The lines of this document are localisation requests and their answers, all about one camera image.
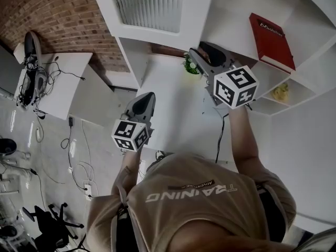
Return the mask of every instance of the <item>black strap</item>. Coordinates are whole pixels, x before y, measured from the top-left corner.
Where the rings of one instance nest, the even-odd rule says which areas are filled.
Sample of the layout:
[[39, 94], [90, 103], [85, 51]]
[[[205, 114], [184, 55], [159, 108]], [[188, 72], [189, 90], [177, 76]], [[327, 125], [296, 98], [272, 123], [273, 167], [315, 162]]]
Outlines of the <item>black strap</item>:
[[271, 193], [262, 184], [257, 184], [262, 205], [264, 206], [269, 238], [273, 242], [282, 242], [286, 233], [286, 220], [275, 203]]
[[139, 251], [128, 207], [124, 205], [118, 209], [117, 240], [115, 242], [117, 252]]

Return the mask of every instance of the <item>red book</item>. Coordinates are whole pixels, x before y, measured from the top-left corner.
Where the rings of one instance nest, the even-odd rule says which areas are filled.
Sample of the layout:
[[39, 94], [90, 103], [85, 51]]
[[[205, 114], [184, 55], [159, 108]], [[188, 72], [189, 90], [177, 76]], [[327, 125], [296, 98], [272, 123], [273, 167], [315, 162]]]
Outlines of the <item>red book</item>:
[[293, 56], [282, 28], [254, 13], [250, 15], [250, 22], [259, 60], [287, 73], [294, 71]]

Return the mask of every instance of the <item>small plant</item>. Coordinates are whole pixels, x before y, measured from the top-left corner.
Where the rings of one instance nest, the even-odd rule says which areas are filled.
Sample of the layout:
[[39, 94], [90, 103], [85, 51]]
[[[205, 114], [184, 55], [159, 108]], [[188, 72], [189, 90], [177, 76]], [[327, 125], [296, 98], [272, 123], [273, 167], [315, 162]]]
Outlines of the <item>small plant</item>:
[[183, 55], [185, 58], [185, 61], [183, 62], [185, 70], [187, 70], [187, 72], [191, 74], [198, 75], [199, 71], [196, 69], [196, 64], [193, 63], [192, 59], [189, 56], [189, 53], [185, 52]]

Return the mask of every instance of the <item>floor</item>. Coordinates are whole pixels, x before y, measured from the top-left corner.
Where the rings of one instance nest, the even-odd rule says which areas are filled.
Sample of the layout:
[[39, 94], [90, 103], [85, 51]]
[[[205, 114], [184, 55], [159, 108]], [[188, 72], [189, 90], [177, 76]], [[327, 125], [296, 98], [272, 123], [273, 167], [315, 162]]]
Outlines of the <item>floor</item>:
[[[135, 92], [118, 89], [115, 92], [124, 104], [135, 97]], [[2, 196], [1, 201], [10, 207], [10, 216], [16, 216], [17, 211], [23, 206], [33, 211], [34, 205], [42, 208], [43, 205], [60, 206], [66, 202], [68, 204], [66, 216], [69, 221], [85, 225], [89, 201], [86, 200], [82, 190], [76, 187], [69, 169], [67, 150], [60, 146], [61, 141], [68, 138], [70, 134], [68, 121], [47, 115], [40, 122], [44, 130], [44, 138], [41, 143], [38, 143], [39, 137], [36, 129], [41, 126], [36, 115], [28, 111], [24, 112], [16, 107], [13, 101], [0, 97], [0, 135], [3, 138], [13, 139], [18, 145], [18, 150], [31, 154], [29, 160], [23, 159], [21, 153], [16, 153], [14, 157], [18, 165], [32, 168], [38, 173], [42, 189], [40, 191], [37, 176], [32, 176], [31, 180], [21, 177], [11, 185], [11, 189], [19, 189], [20, 193]], [[80, 186], [87, 183], [90, 175], [90, 179], [93, 179], [89, 182], [92, 186], [92, 196], [110, 194], [112, 183], [122, 161], [122, 152], [114, 144], [110, 131], [75, 119], [71, 134], [70, 159], [75, 178]], [[155, 161], [155, 150], [144, 148], [138, 181], [153, 161]], [[219, 163], [236, 171], [233, 162]], [[35, 238], [40, 235], [37, 223], [30, 221], [27, 216], [19, 214], [18, 222], [24, 225], [31, 237]], [[85, 228], [78, 229], [75, 233], [81, 238], [85, 231]]]

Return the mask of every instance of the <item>beige t-shirt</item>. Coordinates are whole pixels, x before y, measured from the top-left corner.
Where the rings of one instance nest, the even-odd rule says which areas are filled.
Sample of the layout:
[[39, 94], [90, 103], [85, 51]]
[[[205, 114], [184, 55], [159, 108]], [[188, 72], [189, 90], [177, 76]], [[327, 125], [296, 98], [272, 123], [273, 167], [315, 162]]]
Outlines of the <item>beige t-shirt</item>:
[[[211, 221], [237, 236], [268, 239], [255, 181], [269, 182], [280, 194], [280, 208], [291, 223], [295, 203], [277, 176], [265, 170], [252, 180], [190, 155], [171, 155], [150, 168], [128, 194], [127, 204], [148, 251], [165, 251], [174, 233], [194, 219]], [[92, 251], [111, 251], [111, 220], [120, 204], [116, 195], [92, 200], [88, 219]]]

